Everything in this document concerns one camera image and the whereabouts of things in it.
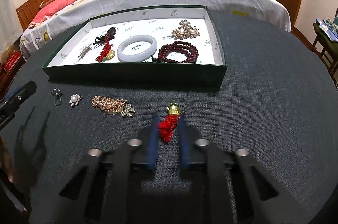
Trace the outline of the red tassel gold charm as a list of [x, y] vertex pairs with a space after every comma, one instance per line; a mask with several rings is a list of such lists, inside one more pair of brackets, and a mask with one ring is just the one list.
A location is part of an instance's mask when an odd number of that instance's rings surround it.
[[158, 125], [159, 138], [165, 144], [168, 144], [174, 134], [174, 130], [178, 125], [178, 120], [182, 112], [177, 103], [170, 103], [167, 109], [167, 116]]

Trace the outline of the silver rhinestone brooch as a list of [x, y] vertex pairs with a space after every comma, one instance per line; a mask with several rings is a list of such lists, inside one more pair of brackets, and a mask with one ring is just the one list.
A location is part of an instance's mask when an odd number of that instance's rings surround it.
[[84, 58], [86, 56], [86, 54], [92, 49], [92, 45], [86, 45], [82, 48], [82, 50], [80, 51], [80, 54], [78, 55], [78, 61], [81, 60], [82, 58]]

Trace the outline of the white jade bangle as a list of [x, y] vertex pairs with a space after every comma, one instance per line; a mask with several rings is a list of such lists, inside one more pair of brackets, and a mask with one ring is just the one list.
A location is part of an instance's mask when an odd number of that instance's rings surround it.
[[137, 35], [123, 41], [117, 49], [120, 62], [143, 62], [157, 51], [158, 45], [154, 37]]

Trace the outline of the red knot gold charm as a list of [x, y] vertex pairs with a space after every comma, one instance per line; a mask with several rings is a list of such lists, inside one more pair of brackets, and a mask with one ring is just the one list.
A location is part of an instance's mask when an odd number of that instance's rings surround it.
[[97, 56], [97, 62], [103, 62], [106, 60], [111, 60], [115, 56], [114, 50], [112, 50], [112, 45], [109, 43], [110, 40], [113, 40], [113, 36], [107, 36], [102, 38], [96, 38], [98, 40], [97, 44], [104, 45], [103, 50], [101, 51], [100, 55]]

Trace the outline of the pearl flower rhinestone brooch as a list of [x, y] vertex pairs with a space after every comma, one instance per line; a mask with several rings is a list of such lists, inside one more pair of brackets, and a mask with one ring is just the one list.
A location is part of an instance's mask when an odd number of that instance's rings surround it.
[[189, 38], [197, 38], [200, 36], [199, 29], [192, 26], [186, 19], [181, 19], [179, 27], [171, 32], [171, 37], [175, 40], [185, 40]]

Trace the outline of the green jewelry tray box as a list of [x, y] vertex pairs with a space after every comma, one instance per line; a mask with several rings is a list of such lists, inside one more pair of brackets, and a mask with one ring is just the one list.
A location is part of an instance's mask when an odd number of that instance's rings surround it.
[[164, 5], [86, 20], [43, 65], [53, 80], [123, 87], [220, 87], [227, 71], [206, 6]]

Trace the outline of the white pearl flower brooch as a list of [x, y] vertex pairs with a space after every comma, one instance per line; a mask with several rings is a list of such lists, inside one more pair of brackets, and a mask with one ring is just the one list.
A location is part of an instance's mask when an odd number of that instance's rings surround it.
[[79, 102], [82, 100], [82, 96], [78, 93], [71, 95], [71, 98], [69, 100], [70, 106], [75, 107], [79, 104]]

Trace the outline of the wooden headboard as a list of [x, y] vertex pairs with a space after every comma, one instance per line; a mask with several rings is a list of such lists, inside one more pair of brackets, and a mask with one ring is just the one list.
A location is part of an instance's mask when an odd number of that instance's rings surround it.
[[39, 5], [43, 0], [28, 0], [24, 4], [22, 4], [18, 9], [16, 9], [17, 16], [23, 31], [25, 31], [33, 21], [33, 18], [39, 12]]

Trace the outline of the pink pillow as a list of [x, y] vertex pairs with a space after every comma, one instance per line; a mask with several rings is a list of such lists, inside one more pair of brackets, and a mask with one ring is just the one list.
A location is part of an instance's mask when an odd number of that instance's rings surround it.
[[64, 9], [68, 5], [73, 4], [75, 1], [78, 0], [49, 0], [42, 4], [41, 10], [37, 13], [37, 15], [33, 18], [31, 23], [29, 23], [28, 28], [32, 29], [43, 21], [51, 18], [55, 13], [59, 12], [60, 10]]

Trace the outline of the dark green table cloth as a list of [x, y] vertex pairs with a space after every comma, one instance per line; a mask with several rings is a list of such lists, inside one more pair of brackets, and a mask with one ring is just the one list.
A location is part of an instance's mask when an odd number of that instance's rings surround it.
[[[29, 58], [13, 87], [34, 81], [36, 93], [1, 136], [31, 223], [337, 222], [337, 89], [325, 66], [273, 25], [211, 17], [228, 66], [215, 89], [50, 79], [42, 65], [64, 35]], [[190, 162], [182, 169], [177, 125], [149, 169], [152, 117], [170, 103]]]

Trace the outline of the bed with patterned sheet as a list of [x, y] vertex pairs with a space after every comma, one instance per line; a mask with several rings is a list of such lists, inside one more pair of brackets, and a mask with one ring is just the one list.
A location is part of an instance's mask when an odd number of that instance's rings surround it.
[[19, 48], [24, 59], [28, 59], [48, 41], [90, 18], [115, 11], [159, 5], [201, 5], [211, 10], [245, 14], [285, 31], [291, 30], [289, 13], [276, 0], [78, 0], [38, 26], [27, 28], [20, 38]]

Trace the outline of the wooden chair with clothes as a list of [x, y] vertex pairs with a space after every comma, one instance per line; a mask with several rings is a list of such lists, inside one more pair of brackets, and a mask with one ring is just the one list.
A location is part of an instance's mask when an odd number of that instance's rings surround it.
[[313, 23], [316, 38], [311, 50], [315, 52], [327, 68], [331, 79], [337, 87], [337, 10], [333, 20], [319, 19]]

